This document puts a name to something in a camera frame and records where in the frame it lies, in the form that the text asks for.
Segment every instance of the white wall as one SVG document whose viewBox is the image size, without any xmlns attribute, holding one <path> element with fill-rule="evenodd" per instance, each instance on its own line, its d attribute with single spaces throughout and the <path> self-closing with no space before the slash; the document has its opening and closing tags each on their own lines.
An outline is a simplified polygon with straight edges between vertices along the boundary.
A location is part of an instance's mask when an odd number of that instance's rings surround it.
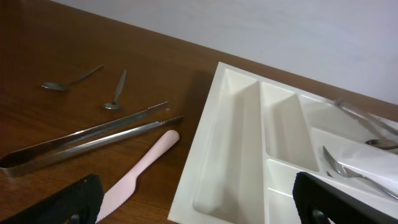
<svg viewBox="0 0 398 224">
<path fill-rule="evenodd" d="M 398 104 L 397 0 L 55 0 Z"/>
</svg>

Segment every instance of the pink plastic knife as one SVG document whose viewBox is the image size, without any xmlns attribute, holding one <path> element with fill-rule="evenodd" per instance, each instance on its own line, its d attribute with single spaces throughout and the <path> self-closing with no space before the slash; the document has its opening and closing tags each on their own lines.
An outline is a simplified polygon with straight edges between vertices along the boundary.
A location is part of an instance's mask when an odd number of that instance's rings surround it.
<svg viewBox="0 0 398 224">
<path fill-rule="evenodd" d="M 179 139 L 180 135 L 178 132 L 174 130 L 167 131 L 154 146 L 149 149 L 147 154 L 105 193 L 96 223 L 115 211 L 115 209 L 121 206 L 134 193 L 138 176 L 159 158 L 159 156 L 169 150 Z"/>
</svg>

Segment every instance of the spoon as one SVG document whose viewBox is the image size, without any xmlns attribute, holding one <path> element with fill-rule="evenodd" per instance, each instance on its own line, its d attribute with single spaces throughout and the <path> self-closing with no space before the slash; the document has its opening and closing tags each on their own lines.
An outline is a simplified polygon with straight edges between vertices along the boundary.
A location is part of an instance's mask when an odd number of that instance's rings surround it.
<svg viewBox="0 0 398 224">
<path fill-rule="evenodd" d="M 122 93 L 124 81 L 126 80 L 127 70 L 123 70 L 122 76 L 120 77 L 120 81 L 118 87 L 116 87 L 116 92 L 114 93 L 114 100 L 112 103 L 105 103 L 105 108 L 109 110 L 118 110 L 120 106 L 118 105 L 119 95 Z"/>
<path fill-rule="evenodd" d="M 77 80 L 75 80 L 73 82 L 70 82 L 69 84 L 45 82 L 45 83 L 42 84 L 42 87 L 48 88 L 50 90 L 67 91 L 69 89 L 70 85 L 73 85 L 73 84 L 75 84 L 77 82 L 82 81 L 83 79 L 87 78 L 88 76 L 90 76 L 92 73 L 96 72 L 97 70 L 99 70 L 103 66 L 104 65 L 100 65 L 100 66 L 90 70 L 89 72 L 87 72 L 86 74 L 82 75 Z"/>
<path fill-rule="evenodd" d="M 368 144 L 370 146 L 377 147 L 377 148 L 383 149 L 383 150 L 391 150 L 391 149 L 398 148 L 397 143 L 395 143 L 394 141 L 388 140 L 388 139 L 372 139 L 372 140 L 366 141 L 365 144 Z"/>
</svg>

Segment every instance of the knife handle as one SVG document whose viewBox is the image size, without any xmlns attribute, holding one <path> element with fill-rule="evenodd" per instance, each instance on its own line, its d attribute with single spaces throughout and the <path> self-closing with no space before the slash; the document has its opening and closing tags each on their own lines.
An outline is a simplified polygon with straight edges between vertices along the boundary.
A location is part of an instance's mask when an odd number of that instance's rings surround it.
<svg viewBox="0 0 398 224">
<path fill-rule="evenodd" d="M 133 172 L 138 177 L 157 158 L 169 150 L 179 139 L 180 135 L 178 132 L 174 130 L 167 131 L 129 172 Z"/>
</svg>

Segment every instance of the metal tongs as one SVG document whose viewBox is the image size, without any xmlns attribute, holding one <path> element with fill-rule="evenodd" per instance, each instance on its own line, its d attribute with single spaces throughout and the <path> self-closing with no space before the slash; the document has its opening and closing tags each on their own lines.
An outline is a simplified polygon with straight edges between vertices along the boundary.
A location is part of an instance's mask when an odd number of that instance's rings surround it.
<svg viewBox="0 0 398 224">
<path fill-rule="evenodd" d="M 9 177 L 25 175 L 29 172 L 33 172 L 35 170 L 56 164 L 58 162 L 80 156 L 84 153 L 92 151 L 97 147 L 150 131 L 151 129 L 163 126 L 165 124 L 180 121 L 183 118 L 183 116 L 179 116 L 165 121 L 156 121 L 150 124 L 129 129 L 127 131 L 122 131 L 120 133 L 112 134 L 110 136 L 90 141 L 79 146 L 71 147 L 69 149 L 57 152 L 55 154 L 51 154 L 49 156 L 43 156 L 41 158 L 38 158 L 39 156 L 52 150 L 67 146 L 71 143 L 86 139 L 105 131 L 119 128 L 126 124 L 143 119 L 155 111 L 163 110 L 168 107 L 169 102 L 161 103 L 155 106 L 151 106 L 150 108 L 140 111 L 138 113 L 134 113 L 129 116 L 125 116 L 123 118 L 104 123 L 86 130 L 78 131 L 68 136 L 43 142 L 35 146 L 20 149 L 18 151 L 10 152 L 0 159 L 0 169 Z"/>
<path fill-rule="evenodd" d="M 348 103 L 343 98 L 340 98 L 335 101 L 335 105 L 346 112 L 349 116 L 354 119 L 357 119 L 365 128 L 367 128 L 370 132 L 375 134 L 380 139 L 372 139 L 365 142 L 370 146 L 374 146 L 383 150 L 391 150 L 398 148 L 398 142 L 393 141 L 391 139 L 387 139 L 382 133 L 380 133 L 376 126 L 379 126 L 382 129 L 390 132 L 394 136 L 398 136 L 398 130 L 389 126 L 388 124 L 384 123 L 383 121 L 375 118 L 374 116 L 370 115 L 369 113 L 360 110 L 359 108 L 355 107 L 351 103 Z"/>
</svg>

